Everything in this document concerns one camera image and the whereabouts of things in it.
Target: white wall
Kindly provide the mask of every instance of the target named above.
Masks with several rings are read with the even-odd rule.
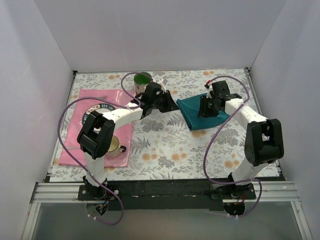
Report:
[[[0,239],[19,239],[72,71],[33,0],[0,0]]]
[[[81,72],[250,67],[286,0],[35,0]]]
[[[294,180],[313,239],[320,239],[320,0],[288,0],[254,64],[263,113],[282,123],[285,176]]]

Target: pink plastic bag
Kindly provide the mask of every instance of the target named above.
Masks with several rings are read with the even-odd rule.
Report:
[[[81,89],[79,93],[79,98],[83,97],[96,97],[103,98],[104,100],[110,101],[112,103],[117,103],[120,105],[127,105],[132,98],[128,96],[123,90],[120,89],[108,89],[108,90],[95,90],[95,89]],[[65,146],[68,150],[82,163],[86,164],[85,154],[80,149],[80,145],[77,142],[78,134],[86,121],[88,114],[93,110],[114,110],[118,107],[99,102],[97,100],[83,100],[77,102],[75,109],[70,120],[68,131],[65,138]],[[117,157],[107,157],[104,156],[104,166],[105,167],[127,167],[128,160],[130,156],[133,123],[126,124],[114,131],[115,135],[120,142],[120,145],[126,146],[127,150],[120,153]],[[78,166],[78,164],[66,153],[63,149],[59,159],[60,165],[73,165]]]

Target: table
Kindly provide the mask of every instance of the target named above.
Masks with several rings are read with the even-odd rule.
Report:
[[[229,75],[241,80],[249,89],[250,100],[247,103],[258,110],[250,83],[243,69],[212,69],[192,71],[149,71],[155,81],[167,79],[166,88],[173,100],[185,99],[206,92],[204,84],[217,76]],[[77,73],[74,79],[69,102],[78,98],[83,89],[120,89],[120,80],[126,72],[115,73]],[[238,93],[244,99],[246,92],[236,81],[226,80],[231,93]],[[124,82],[127,90],[134,90],[133,75]],[[71,107],[65,116],[62,127],[62,139],[65,138],[68,125],[75,107]],[[204,179],[203,156],[207,145],[217,131],[213,127],[198,131],[189,131],[180,111],[153,113],[133,127],[132,148],[128,167],[105,167],[109,181],[119,180],[164,180],[164,179]],[[226,178],[243,160],[245,130],[232,119],[212,144],[207,158],[207,172],[213,178]],[[57,145],[52,161],[50,182],[81,182],[85,171],[79,166],[59,165],[62,151]],[[276,164],[263,169],[259,177],[279,176]]]

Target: purple cable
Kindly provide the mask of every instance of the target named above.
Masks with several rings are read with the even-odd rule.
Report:
[[[216,80],[216,79],[220,79],[220,78],[230,78],[230,79],[233,79],[235,81],[237,81],[238,83],[240,83],[245,92],[246,92],[246,95],[247,95],[247,98],[246,100],[243,101],[243,103],[234,111],[234,113],[232,113],[225,121],[224,123],[219,127],[219,129],[216,131],[216,133],[213,135],[211,141],[209,142],[208,144],[208,147],[206,148],[205,150],[205,153],[204,153],[204,156],[203,156],[203,172],[204,172],[204,175],[206,176],[206,178],[214,183],[214,184],[220,184],[220,185],[233,185],[233,184],[240,184],[240,183],[245,183],[245,182],[252,182],[252,181],[255,181],[255,182],[258,182],[259,185],[260,185],[260,193],[259,193],[259,196],[255,202],[255,204],[253,205],[253,207],[247,211],[246,213],[240,215],[239,217],[244,217],[246,215],[248,215],[249,213],[251,213],[255,208],[256,206],[258,205],[259,203],[259,200],[261,198],[261,195],[262,195],[262,184],[260,182],[259,179],[244,179],[244,180],[240,180],[240,181],[230,181],[230,182],[220,182],[220,181],[215,181],[213,179],[211,179],[207,173],[207,169],[206,169],[206,161],[207,161],[207,156],[208,156],[208,153],[209,153],[209,150],[210,150],[210,147],[212,145],[212,143],[215,141],[215,139],[217,138],[218,134],[220,133],[220,131],[222,130],[222,128],[237,114],[237,112],[239,112],[239,110],[245,105],[245,103],[247,103],[250,99],[250,95],[249,95],[249,91],[248,89],[246,88],[246,86],[238,79],[236,79],[235,77],[233,76],[227,76],[227,75],[222,75],[222,76],[217,76],[213,79],[210,80],[210,82]]]
[[[122,87],[123,91],[124,91],[126,94],[128,94],[130,97],[132,97],[134,100],[136,100],[136,101],[138,102],[138,106],[129,107],[129,109],[137,109],[137,108],[139,108],[140,105],[141,105],[139,99],[135,98],[135,97],[132,96],[128,91],[126,91],[125,88],[124,88],[124,84],[123,84],[125,78],[126,78],[127,76],[131,75],[131,74],[142,74],[142,75],[147,76],[147,77],[150,78],[150,79],[152,79],[152,78],[151,78],[150,76],[142,73],[142,72],[137,72],[137,71],[135,71],[135,72],[129,72],[129,73],[127,73],[127,74],[124,75],[123,78],[121,79],[121,87]],[[67,112],[67,110],[68,110],[73,104],[75,104],[75,103],[77,103],[77,102],[80,102],[80,101],[83,101],[83,100],[88,100],[88,99],[98,100],[98,101],[100,101],[100,102],[103,102],[103,103],[106,103],[106,104],[111,104],[111,105],[114,105],[114,106],[117,106],[117,107],[123,108],[123,109],[126,109],[126,108],[127,108],[126,106],[119,105],[119,104],[114,103],[114,102],[102,100],[102,99],[97,98],[97,97],[86,96],[86,97],[82,97],[82,98],[76,99],[76,100],[74,100],[73,102],[71,102],[70,104],[68,104],[68,105],[65,107],[65,109],[62,111],[62,114],[61,114],[61,116],[60,116],[60,118],[59,118],[59,122],[58,122],[58,128],[57,128],[58,139],[59,139],[59,142],[60,142],[61,146],[63,147],[63,149],[66,151],[66,153],[67,153],[73,160],[75,160],[75,162],[76,162],[77,164],[79,164],[80,167],[82,167],[87,173],[89,173],[90,176],[92,177],[92,179],[93,179],[97,184],[99,184],[100,187],[102,187],[103,189],[105,189],[106,191],[108,191],[109,193],[111,193],[111,194],[119,201],[119,204],[120,204],[120,207],[121,207],[121,215],[120,215],[120,218],[119,218],[116,222],[109,222],[109,221],[106,221],[106,220],[104,220],[104,219],[102,219],[102,218],[99,218],[99,217],[93,217],[94,219],[97,219],[97,220],[99,220],[99,221],[101,221],[101,222],[103,222],[103,223],[105,223],[105,224],[107,224],[107,225],[114,226],[114,225],[117,225],[117,224],[121,221],[121,219],[123,218],[123,216],[124,216],[124,210],[125,210],[125,209],[124,209],[124,205],[123,205],[121,199],[118,197],[117,194],[115,194],[112,190],[110,190],[109,188],[107,188],[106,186],[104,186],[103,184],[101,184],[94,176],[91,175],[91,173],[90,173],[89,170],[86,168],[86,166],[84,166],[78,159],[76,159],[75,156],[73,156],[72,153],[67,149],[67,147],[65,146],[65,144],[63,143],[62,138],[61,138],[60,129],[61,129],[61,125],[62,125],[62,122],[63,122],[64,115],[65,115],[65,113]]]

